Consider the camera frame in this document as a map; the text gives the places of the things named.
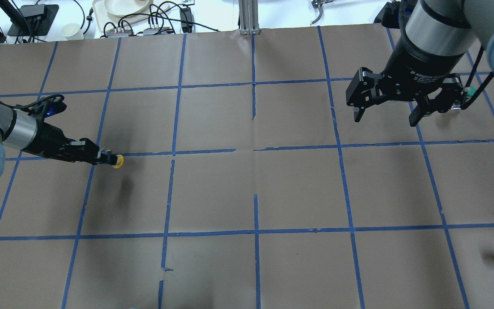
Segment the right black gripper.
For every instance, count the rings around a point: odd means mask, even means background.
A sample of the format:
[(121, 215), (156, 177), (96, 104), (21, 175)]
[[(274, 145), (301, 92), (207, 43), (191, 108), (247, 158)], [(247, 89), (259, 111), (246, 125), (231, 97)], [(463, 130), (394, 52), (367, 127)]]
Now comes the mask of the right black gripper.
[[(417, 105), (409, 115), (410, 127), (434, 112), (445, 113), (463, 103), (463, 84), (459, 74), (451, 74), (458, 57), (434, 55), (417, 47), (406, 33), (401, 33), (392, 55), (382, 71), (382, 78), (361, 67), (346, 90), (346, 105), (353, 108), (359, 123), (366, 109), (388, 100), (408, 101)], [(430, 99), (428, 94), (439, 89)]]

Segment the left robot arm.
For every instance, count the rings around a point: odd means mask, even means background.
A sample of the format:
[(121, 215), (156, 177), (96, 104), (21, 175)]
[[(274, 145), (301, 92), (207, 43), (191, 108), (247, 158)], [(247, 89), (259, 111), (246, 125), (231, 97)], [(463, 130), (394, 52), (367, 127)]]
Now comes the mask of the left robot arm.
[(51, 95), (27, 106), (8, 106), (0, 102), (0, 176), (4, 171), (5, 147), (50, 160), (86, 162), (94, 166), (122, 166), (124, 158), (100, 148), (87, 138), (67, 138), (61, 129), (45, 118), (66, 110), (62, 95)]

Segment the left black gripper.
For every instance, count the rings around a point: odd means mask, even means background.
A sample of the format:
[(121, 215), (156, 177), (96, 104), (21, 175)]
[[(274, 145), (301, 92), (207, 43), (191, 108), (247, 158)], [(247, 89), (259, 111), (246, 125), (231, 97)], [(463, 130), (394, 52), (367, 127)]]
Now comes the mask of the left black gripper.
[(75, 141), (63, 131), (45, 122), (36, 123), (36, 133), (26, 153), (52, 160), (72, 160), (88, 164), (106, 164), (105, 150), (90, 139)]

